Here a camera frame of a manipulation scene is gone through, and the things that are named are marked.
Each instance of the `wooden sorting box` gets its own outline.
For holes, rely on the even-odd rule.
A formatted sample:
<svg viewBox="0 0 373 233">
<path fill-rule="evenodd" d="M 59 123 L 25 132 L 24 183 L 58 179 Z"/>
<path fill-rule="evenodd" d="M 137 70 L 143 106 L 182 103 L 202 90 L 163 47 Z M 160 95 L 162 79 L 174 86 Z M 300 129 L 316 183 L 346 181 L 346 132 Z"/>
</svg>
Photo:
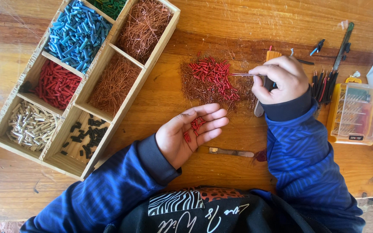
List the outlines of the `wooden sorting box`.
<svg viewBox="0 0 373 233">
<path fill-rule="evenodd" d="M 101 45 L 101 48 L 97 52 L 96 57 L 91 63 L 86 74 L 83 74 L 80 71 L 77 71 L 75 68 L 61 62 L 59 59 L 55 58 L 51 54 L 45 52 L 44 46 L 50 39 L 50 32 L 47 28 L 42 39 L 40 40 L 40 43 L 38 44 L 34 53 L 31 55 L 31 58 L 29 59 L 23 73 L 20 75 L 18 82 L 14 86 L 13 90 L 8 96 L 7 101 L 1 109 L 0 147 L 12 151 L 25 158 L 28 158 L 34 162 L 42 164 L 46 167 L 50 167 L 58 172 L 69 175 L 70 177 L 73 177 L 75 179 L 84 180 L 88 175 L 90 175 L 91 172 L 93 172 L 94 166 L 98 162 L 107 144 L 119 127 L 119 124 L 125 117 L 137 94 L 141 90 L 143 83 L 146 81 L 148 75 L 153 69 L 153 66 L 156 64 L 159 56 L 161 55 L 163 49 L 172 36 L 176 28 L 176 24 L 179 20 L 180 10 L 166 0 L 159 0 L 171 11 L 172 18 L 147 62 L 145 64 L 141 64 L 139 61 L 135 60 L 114 45 L 117 42 L 120 32 L 123 29 L 123 26 L 128 18 L 128 12 L 132 8 L 132 6 L 138 2 L 138 0 L 128 0 L 116 20 L 110 18 L 105 13 L 88 3 L 86 0 L 80 1 L 82 1 L 87 7 L 94 9 L 96 13 L 100 14 L 105 20 L 113 24 L 109 34 Z M 64 8 L 70 2 L 71 0 L 64 0 L 61 3 L 49 27 L 52 27 L 52 24 L 56 21 L 59 14 L 61 12 L 64 12 Z M 126 99 L 122 103 L 120 109 L 115 116 L 112 116 L 99 109 L 94 108 L 93 106 L 88 104 L 88 101 L 94 88 L 96 87 L 96 84 L 101 78 L 103 70 L 106 68 L 112 56 L 116 53 L 120 54 L 125 59 L 138 66 L 140 68 L 140 72 Z M 33 87 L 37 85 L 41 68 L 47 59 L 54 61 L 55 63 L 61 65 L 65 69 L 82 78 L 80 85 L 76 89 L 73 97 L 70 100 L 70 103 L 64 111 L 59 110 L 58 108 L 55 108 L 50 104 L 44 102 L 33 93 L 19 92 L 20 86 L 26 81 L 31 82 Z M 18 103 L 21 103 L 23 100 L 27 100 L 28 102 L 60 118 L 51 139 L 48 141 L 47 145 L 42 151 L 31 151 L 11 141 L 6 135 L 6 131 L 9 129 L 8 119 L 11 117 L 13 109 L 18 105 Z M 91 159 L 88 160 L 85 156 L 80 156 L 81 146 L 77 145 L 79 143 L 70 143 L 70 145 L 65 148 L 65 150 L 68 152 L 68 155 L 65 156 L 61 154 L 60 151 L 63 149 L 63 144 L 71 141 L 70 127 L 73 126 L 76 121 L 79 121 L 82 123 L 82 129 L 86 130 L 89 114 L 94 115 L 95 120 L 99 118 L 105 120 L 106 123 L 104 123 L 102 127 L 108 127 L 106 134 L 103 136 Z"/>
</svg>

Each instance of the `copper wire pile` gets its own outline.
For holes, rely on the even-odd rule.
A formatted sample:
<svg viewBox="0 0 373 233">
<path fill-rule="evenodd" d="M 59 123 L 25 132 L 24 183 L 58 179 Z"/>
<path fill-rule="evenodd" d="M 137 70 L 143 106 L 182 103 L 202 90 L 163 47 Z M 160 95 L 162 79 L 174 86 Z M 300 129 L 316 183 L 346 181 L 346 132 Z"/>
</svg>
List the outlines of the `copper wire pile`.
<svg viewBox="0 0 373 233">
<path fill-rule="evenodd" d="M 145 64 L 172 18 L 167 7 L 156 0 L 141 0 L 129 11 L 117 45 Z"/>
<path fill-rule="evenodd" d="M 140 68 L 115 54 L 101 74 L 89 104 L 115 115 L 138 77 Z"/>
<path fill-rule="evenodd" d="M 237 110 L 238 104 L 242 103 L 246 105 L 246 109 L 254 109 L 256 97 L 251 92 L 251 87 L 253 86 L 252 77 L 231 78 L 229 76 L 233 88 L 230 91 L 237 93 L 239 98 L 226 99 L 225 95 L 219 92 L 217 87 L 214 87 L 213 82 L 203 82 L 196 77 L 195 71 L 191 69 L 191 63 L 199 64 L 200 60 L 202 61 L 203 59 L 205 58 L 196 57 L 190 62 L 181 63 L 180 65 L 182 92 L 189 102 L 198 100 L 200 104 L 219 103 L 227 110 Z M 223 62 L 223 59 L 220 58 L 214 58 L 214 60 L 216 63 Z"/>
</svg>

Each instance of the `palm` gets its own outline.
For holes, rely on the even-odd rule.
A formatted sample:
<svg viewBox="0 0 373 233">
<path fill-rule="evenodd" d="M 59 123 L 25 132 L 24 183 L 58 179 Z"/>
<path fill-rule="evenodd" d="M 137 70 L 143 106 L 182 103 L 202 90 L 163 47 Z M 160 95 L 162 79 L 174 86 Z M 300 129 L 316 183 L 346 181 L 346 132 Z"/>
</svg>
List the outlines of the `palm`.
<svg viewBox="0 0 373 233">
<path fill-rule="evenodd" d="M 219 104 L 206 104 L 184 111 L 164 124 L 156 133 L 156 143 L 165 158 L 178 169 L 192 155 L 198 146 L 221 134 L 220 127 L 228 124 L 227 111 Z M 204 123 L 195 135 L 191 124 L 195 118 L 202 117 Z M 191 141 L 184 140 L 188 131 Z"/>
</svg>

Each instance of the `person's right hand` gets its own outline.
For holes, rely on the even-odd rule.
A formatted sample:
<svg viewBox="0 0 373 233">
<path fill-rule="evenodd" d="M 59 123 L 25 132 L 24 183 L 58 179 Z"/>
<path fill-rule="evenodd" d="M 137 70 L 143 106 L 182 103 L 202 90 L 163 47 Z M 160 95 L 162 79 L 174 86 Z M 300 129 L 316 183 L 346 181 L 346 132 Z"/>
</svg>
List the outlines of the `person's right hand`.
<svg viewBox="0 0 373 233">
<path fill-rule="evenodd" d="M 296 99 L 306 93 L 309 87 L 308 77 L 300 62 L 293 56 L 273 58 L 248 73 L 255 75 L 251 91 L 263 104 L 278 104 Z M 277 89 L 269 92 L 263 87 L 261 77 L 257 76 L 259 74 L 267 75 L 276 82 Z"/>
</svg>

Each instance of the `wood grain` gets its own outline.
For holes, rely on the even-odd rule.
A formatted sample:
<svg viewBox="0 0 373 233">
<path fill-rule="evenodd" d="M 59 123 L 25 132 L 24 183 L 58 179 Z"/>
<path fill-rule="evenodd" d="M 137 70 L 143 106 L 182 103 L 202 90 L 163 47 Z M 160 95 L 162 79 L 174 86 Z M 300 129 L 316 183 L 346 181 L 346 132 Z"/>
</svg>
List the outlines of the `wood grain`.
<svg viewBox="0 0 373 233">
<path fill-rule="evenodd" d="M 303 65 L 330 70 L 345 30 L 341 22 L 353 21 L 351 52 L 341 62 L 338 82 L 356 70 L 365 75 L 373 64 L 373 1 L 325 2 L 301 0 L 218 1 L 170 0 L 182 13 L 173 36 L 122 120 L 102 161 L 134 140 L 145 138 L 185 108 L 191 106 L 182 93 L 179 64 L 198 51 L 229 58 L 235 70 L 245 71 L 265 59 L 272 45 L 276 51 L 313 61 Z M 35 46 L 56 13 L 61 0 L 0 1 L 0 110 Z M 326 39 L 322 51 L 308 56 Z M 206 144 L 225 149 L 257 152 L 266 148 L 267 125 L 252 111 L 230 113 L 230 124 L 220 137 Z M 319 121 L 326 124 L 328 109 Z M 373 145 L 333 144 L 335 161 L 354 197 L 373 197 Z M 0 221 L 25 220 L 39 213 L 75 179 L 0 148 Z M 266 162 L 253 158 L 195 153 L 183 166 L 183 175 L 167 189 L 199 184 L 274 191 L 276 180 Z"/>
</svg>

